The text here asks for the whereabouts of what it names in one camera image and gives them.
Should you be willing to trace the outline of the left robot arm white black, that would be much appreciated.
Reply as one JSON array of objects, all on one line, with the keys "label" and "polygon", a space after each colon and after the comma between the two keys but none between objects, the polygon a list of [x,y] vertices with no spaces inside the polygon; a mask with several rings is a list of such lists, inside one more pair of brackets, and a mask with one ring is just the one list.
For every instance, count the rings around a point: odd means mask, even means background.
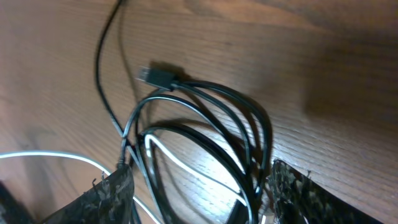
[{"label": "left robot arm white black", "polygon": [[1,183],[1,224],[32,224],[35,221],[27,210]]}]

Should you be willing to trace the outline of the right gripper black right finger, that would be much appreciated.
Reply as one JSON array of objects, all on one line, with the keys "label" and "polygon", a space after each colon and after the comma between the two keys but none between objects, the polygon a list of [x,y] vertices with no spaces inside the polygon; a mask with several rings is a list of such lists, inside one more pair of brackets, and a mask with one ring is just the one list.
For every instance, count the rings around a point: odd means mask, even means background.
[{"label": "right gripper black right finger", "polygon": [[282,160],[273,162],[269,184],[277,223],[381,224]]}]

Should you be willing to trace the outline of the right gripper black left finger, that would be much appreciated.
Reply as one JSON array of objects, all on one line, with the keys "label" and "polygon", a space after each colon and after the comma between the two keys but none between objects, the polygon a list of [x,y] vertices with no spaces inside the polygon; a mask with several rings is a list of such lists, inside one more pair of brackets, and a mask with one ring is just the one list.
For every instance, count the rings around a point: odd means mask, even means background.
[{"label": "right gripper black left finger", "polygon": [[73,202],[51,214],[44,224],[128,224],[134,195],[129,165],[116,170]]}]

